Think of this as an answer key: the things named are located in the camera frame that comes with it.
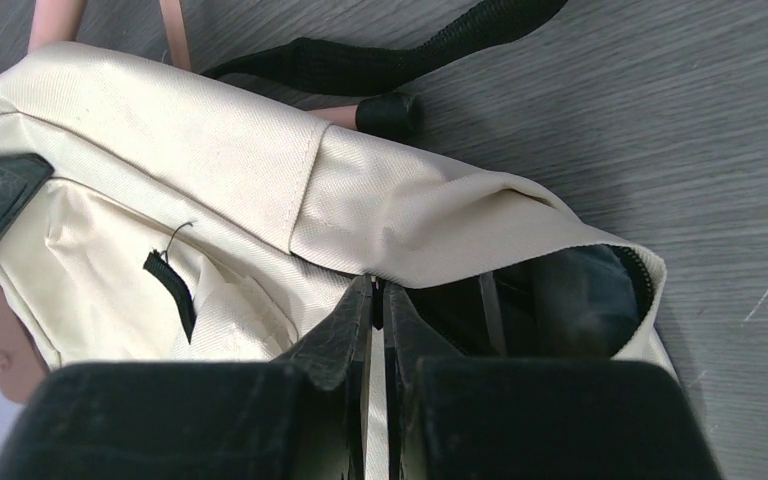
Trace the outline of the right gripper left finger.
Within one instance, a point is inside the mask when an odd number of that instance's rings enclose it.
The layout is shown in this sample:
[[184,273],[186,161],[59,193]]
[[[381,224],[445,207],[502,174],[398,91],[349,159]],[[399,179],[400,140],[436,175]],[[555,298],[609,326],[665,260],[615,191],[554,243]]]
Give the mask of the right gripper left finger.
[[333,310],[278,362],[299,368],[321,391],[361,391],[368,376],[374,278],[354,278]]

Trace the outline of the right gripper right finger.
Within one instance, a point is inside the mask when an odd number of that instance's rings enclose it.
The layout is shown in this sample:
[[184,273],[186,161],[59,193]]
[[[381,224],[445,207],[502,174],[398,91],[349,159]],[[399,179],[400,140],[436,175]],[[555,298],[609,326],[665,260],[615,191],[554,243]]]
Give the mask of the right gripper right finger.
[[414,382],[420,359],[462,355],[419,315],[406,290],[393,283],[383,288],[383,332],[388,383],[397,391]]

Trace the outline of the beige canvas backpack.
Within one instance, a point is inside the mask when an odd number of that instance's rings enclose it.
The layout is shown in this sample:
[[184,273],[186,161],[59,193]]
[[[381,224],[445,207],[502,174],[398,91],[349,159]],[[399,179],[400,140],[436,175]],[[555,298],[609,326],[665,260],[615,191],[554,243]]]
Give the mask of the beige canvas backpack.
[[[300,38],[202,74],[65,42],[0,75],[0,157],[53,168],[0,240],[49,373],[0,479],[716,477],[654,328],[649,249],[556,195],[223,82],[366,96],[523,38],[482,1],[407,50]],[[361,391],[278,362],[374,278]],[[388,383],[383,288],[459,357]]]

